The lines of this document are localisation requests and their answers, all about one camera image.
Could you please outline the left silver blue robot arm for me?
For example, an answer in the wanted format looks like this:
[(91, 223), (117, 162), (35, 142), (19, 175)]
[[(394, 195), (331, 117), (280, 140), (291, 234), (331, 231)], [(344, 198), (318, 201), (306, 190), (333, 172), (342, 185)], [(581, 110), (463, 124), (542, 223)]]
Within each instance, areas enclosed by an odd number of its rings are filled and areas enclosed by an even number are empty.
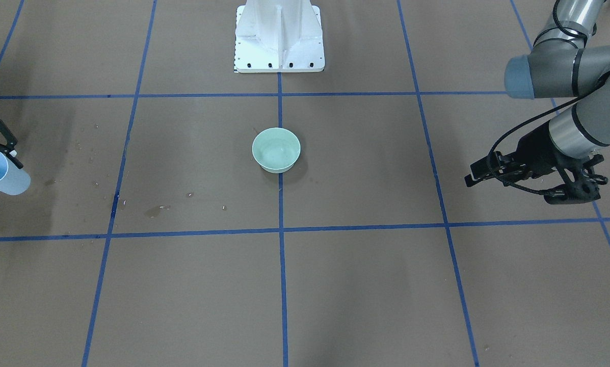
[(610, 146), (610, 45), (589, 47), (603, 1), (556, 1), (529, 54), (512, 58), (505, 88), (512, 98), (568, 98), (524, 135), (514, 152), (497, 150), (470, 166), (465, 184), (495, 179), (548, 204), (600, 199), (608, 178), (595, 172)]

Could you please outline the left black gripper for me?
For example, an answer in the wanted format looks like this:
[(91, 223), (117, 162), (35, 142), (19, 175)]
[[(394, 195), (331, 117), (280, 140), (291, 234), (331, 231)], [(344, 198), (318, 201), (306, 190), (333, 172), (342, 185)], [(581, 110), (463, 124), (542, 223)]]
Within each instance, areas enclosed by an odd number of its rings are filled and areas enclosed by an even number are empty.
[(556, 172), (563, 183), (544, 195), (547, 204), (589, 203), (600, 199), (600, 186), (608, 184), (608, 177), (594, 170), (603, 161), (603, 155), (591, 152), (566, 155), (556, 145), (551, 126), (541, 125), (519, 140), (514, 153), (492, 152), (472, 163), (465, 185), (471, 188), (485, 180), (505, 177), (536, 179)]

